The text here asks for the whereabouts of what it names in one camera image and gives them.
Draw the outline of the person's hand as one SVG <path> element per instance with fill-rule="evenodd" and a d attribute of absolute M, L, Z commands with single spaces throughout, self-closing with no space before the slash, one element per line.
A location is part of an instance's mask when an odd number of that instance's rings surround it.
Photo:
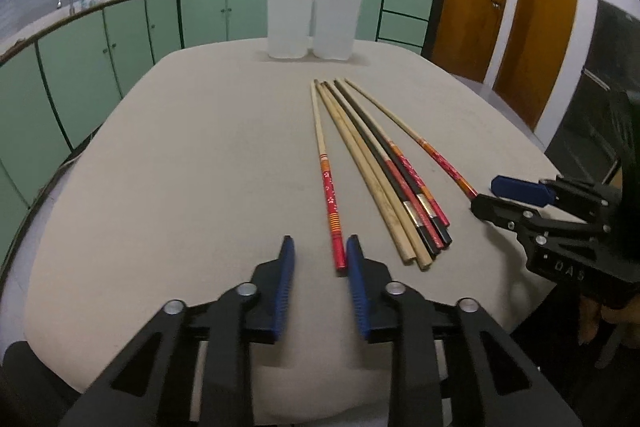
<path fill-rule="evenodd" d="M 612 309 L 586 297 L 580 298 L 578 343 L 590 343 L 603 325 L 623 324 L 631 327 L 631 332 L 639 337 L 640 303 L 634 297 L 623 309 Z"/>

